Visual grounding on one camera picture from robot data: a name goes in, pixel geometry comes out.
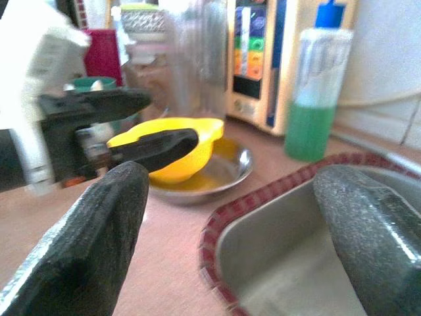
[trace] white tiled wall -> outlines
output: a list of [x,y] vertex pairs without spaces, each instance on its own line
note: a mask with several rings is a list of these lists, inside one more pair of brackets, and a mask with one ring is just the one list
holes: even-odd
[[[421,149],[421,15],[417,1],[359,0],[336,123]],[[412,94],[376,106],[373,100]]]
[[418,99],[415,97],[375,107],[340,107],[335,122],[401,144],[417,108]]

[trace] appliance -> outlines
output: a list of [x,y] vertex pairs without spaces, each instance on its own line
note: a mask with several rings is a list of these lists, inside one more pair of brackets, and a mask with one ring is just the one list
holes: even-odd
[[[284,134],[299,56],[299,34],[311,28],[323,0],[229,0],[227,114],[273,135]],[[357,0],[346,4],[351,28]]]

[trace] kitchen counter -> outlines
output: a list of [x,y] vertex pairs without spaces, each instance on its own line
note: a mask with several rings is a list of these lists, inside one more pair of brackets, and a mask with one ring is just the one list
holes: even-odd
[[[255,169],[220,198],[180,207],[149,196],[136,250],[114,311],[116,316],[224,315],[224,306],[199,275],[198,245],[207,218],[219,206],[305,165],[285,156],[282,140],[229,120],[226,136],[241,140],[255,159]],[[421,155],[378,142],[408,158]],[[330,139],[326,155],[360,151]],[[35,197],[25,188],[0,194],[0,286],[4,287],[30,250],[91,182]]]

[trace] green dish soap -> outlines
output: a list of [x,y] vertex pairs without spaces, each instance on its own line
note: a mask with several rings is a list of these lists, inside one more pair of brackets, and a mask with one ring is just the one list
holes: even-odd
[[352,31],[339,29],[344,8],[333,0],[319,6],[315,28],[300,34],[285,137],[285,152],[298,160],[320,160],[326,150],[353,38]]

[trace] yellow plastic bowl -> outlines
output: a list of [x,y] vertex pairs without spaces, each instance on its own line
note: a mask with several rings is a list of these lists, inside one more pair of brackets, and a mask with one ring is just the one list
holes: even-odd
[[192,128],[199,135],[199,143],[188,155],[173,162],[163,169],[149,174],[159,182],[174,184],[182,182],[201,170],[211,158],[213,141],[222,137],[224,121],[217,118],[158,118],[136,125],[129,131],[111,138],[108,147],[116,147],[136,142],[144,135],[161,132],[163,130],[177,130],[179,128]]

